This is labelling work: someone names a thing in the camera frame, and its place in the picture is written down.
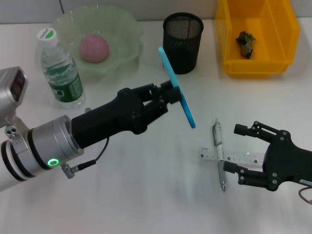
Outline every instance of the pink dough ball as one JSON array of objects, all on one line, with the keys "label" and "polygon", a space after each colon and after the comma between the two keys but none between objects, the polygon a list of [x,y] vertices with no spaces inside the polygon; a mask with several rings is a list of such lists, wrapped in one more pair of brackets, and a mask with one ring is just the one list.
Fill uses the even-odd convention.
[{"label": "pink dough ball", "polygon": [[87,62],[102,62],[109,56],[106,40],[97,34],[85,36],[80,42],[80,56]]}]

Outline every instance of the water bottle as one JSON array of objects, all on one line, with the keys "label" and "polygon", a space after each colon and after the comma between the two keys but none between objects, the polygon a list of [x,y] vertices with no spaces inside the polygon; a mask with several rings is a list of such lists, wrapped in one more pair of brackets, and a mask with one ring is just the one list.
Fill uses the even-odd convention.
[{"label": "water bottle", "polygon": [[80,106],[85,95],[74,59],[53,28],[40,30],[38,39],[42,46],[41,67],[56,100],[65,109]]}]

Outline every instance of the pen clip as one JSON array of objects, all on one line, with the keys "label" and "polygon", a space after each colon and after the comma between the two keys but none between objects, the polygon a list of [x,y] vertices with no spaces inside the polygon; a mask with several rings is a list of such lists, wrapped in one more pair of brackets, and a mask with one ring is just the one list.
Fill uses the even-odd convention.
[{"label": "pen clip", "polygon": [[216,146],[215,124],[213,125],[214,146]]}]

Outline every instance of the pen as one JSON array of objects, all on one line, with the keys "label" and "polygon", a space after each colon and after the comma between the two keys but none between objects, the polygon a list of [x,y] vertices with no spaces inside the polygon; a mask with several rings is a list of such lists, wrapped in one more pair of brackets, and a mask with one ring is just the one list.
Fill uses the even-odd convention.
[{"label": "pen", "polygon": [[226,188],[226,176],[225,171],[223,170],[224,165],[224,155],[223,155],[223,146],[222,146],[222,136],[221,136],[221,125],[218,119],[215,120],[213,126],[213,135],[214,135],[214,146],[216,148],[216,155],[218,157],[218,172],[219,172],[219,181],[220,186],[223,191]]}]

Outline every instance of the ruler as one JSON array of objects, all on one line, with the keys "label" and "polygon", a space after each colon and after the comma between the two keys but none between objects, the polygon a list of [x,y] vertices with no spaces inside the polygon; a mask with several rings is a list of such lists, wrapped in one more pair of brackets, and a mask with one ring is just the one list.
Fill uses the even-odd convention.
[{"label": "ruler", "polygon": [[[251,153],[251,152],[231,152],[223,151],[225,161],[239,164],[245,167],[262,168],[264,154]],[[214,148],[212,150],[208,148],[199,149],[199,158],[203,161],[218,162],[218,157],[215,154]]]}]

